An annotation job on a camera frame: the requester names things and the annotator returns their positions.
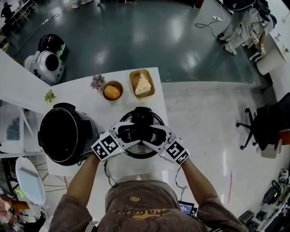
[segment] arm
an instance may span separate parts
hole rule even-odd
[[[181,164],[181,167],[191,192],[199,206],[201,206],[206,199],[218,196],[209,180],[194,166],[190,159],[186,159]]]
[[[67,194],[79,200],[83,206],[87,206],[90,199],[99,162],[95,154],[90,155],[68,187]]]
[[[266,34],[265,34],[265,32],[263,31],[262,35],[260,36],[259,42],[258,42],[258,44],[257,44],[257,50],[258,50],[258,52],[261,52],[261,51],[262,51],[262,49],[261,49],[261,45],[262,45],[262,43],[264,43],[264,41],[265,41],[265,37],[266,37]]]

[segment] floor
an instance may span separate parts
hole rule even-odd
[[[24,43],[38,31],[49,16],[61,13],[68,0],[48,0],[35,9],[25,22],[12,57],[24,61],[35,53],[39,39],[48,34],[59,35],[67,50],[62,59],[66,65],[61,82],[97,73],[133,68],[158,67],[162,82],[223,81],[266,86],[264,78],[248,60],[243,48],[232,56],[211,34],[209,28],[199,29],[195,23],[207,24],[212,15],[222,17],[215,0],[205,0],[201,10],[168,0],[147,0],[119,4],[92,2],[75,10],[68,7],[59,17],[42,26],[39,32],[17,54]],[[225,21],[212,24],[215,35],[229,23],[230,14],[224,10]]]
[[[9,50],[10,55],[15,56],[38,29],[31,30],[67,6],[68,0],[51,0],[40,11],[36,10],[16,34],[18,40],[14,40],[15,48]],[[211,22],[212,15],[222,17],[214,0],[205,0],[201,10],[174,1],[105,2],[101,6],[92,2],[78,10],[68,7],[64,14],[40,28],[17,59],[34,54],[39,39],[55,33],[67,44],[62,58],[66,65],[62,82],[96,73],[158,67],[170,128],[181,136],[191,152],[190,159],[212,182],[224,205],[238,217],[248,209],[259,211],[271,180],[289,165],[290,147],[283,146],[275,159],[262,158],[251,144],[243,151],[239,149],[247,130],[236,128],[235,123],[246,121],[245,108],[255,110],[265,104],[261,93],[249,87],[266,83],[248,61],[249,51],[238,48],[238,55],[233,57],[223,50],[209,29],[194,26],[197,22]],[[229,20],[230,15],[225,13],[225,21],[216,23],[213,33],[217,35]],[[44,176],[47,173],[44,157],[32,159],[35,164],[42,164],[38,169]],[[176,171],[168,170],[163,176],[180,197],[181,190],[174,182]],[[177,181],[179,185],[187,184],[183,172]],[[44,180],[46,185],[61,186],[46,187],[46,206],[51,214],[69,182],[70,178],[53,175]],[[104,215],[109,187],[100,166],[88,205],[95,221]],[[189,189],[183,200],[195,202]]]
[[[163,83],[162,88],[170,128],[181,136],[191,152],[190,159],[211,181],[223,204],[237,217],[248,209],[258,212],[271,180],[277,179],[280,169],[287,167],[290,161],[290,146],[282,146],[282,152],[275,159],[262,158],[257,146],[251,143],[243,151],[239,148],[248,131],[236,128],[235,123],[248,122],[245,108],[249,107],[254,113],[257,107],[264,105],[261,93],[246,88],[236,89],[223,82]],[[43,157],[35,158],[36,164],[44,162]],[[45,164],[38,169],[46,169]],[[177,168],[168,170],[163,177],[180,198],[181,190],[174,182],[176,171]],[[177,181],[181,186],[187,185],[182,171]],[[53,175],[49,175],[44,183],[65,186],[63,177]],[[66,192],[65,188],[48,187],[47,190],[63,189],[47,193],[50,212],[56,208]],[[109,188],[100,165],[88,204],[95,221],[104,215],[104,199]],[[189,189],[185,190],[183,200],[196,203]]]

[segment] gray floor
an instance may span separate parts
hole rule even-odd
[[[51,0],[35,10],[25,22],[9,54],[15,57],[22,45],[37,31],[41,22],[68,6],[68,0]],[[138,1],[119,4],[115,1],[80,5],[42,26],[17,55],[24,60],[34,54],[39,39],[53,33],[66,43],[62,56],[66,71],[61,82],[133,68],[158,67],[162,82],[223,81],[266,85],[242,48],[236,57],[223,50],[207,24],[212,15],[222,18],[220,5],[205,0],[201,10],[175,1]],[[217,35],[225,21],[212,24]]]

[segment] red object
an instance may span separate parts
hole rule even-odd
[[[282,145],[290,144],[290,130],[279,132],[278,133],[279,140],[282,139]]]

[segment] bowl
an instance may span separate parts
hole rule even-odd
[[[107,82],[105,84],[105,86],[103,88],[103,96],[104,96],[104,98],[107,99],[107,100],[109,100],[109,101],[115,101],[117,99],[112,100],[110,98],[107,98],[106,95],[105,95],[105,88],[108,85],[112,85],[112,86],[116,87],[120,91],[120,96],[117,98],[117,99],[119,99],[122,96],[122,94],[123,94],[123,86],[122,86],[122,84],[120,82],[118,82],[118,81],[109,81],[109,82]]]

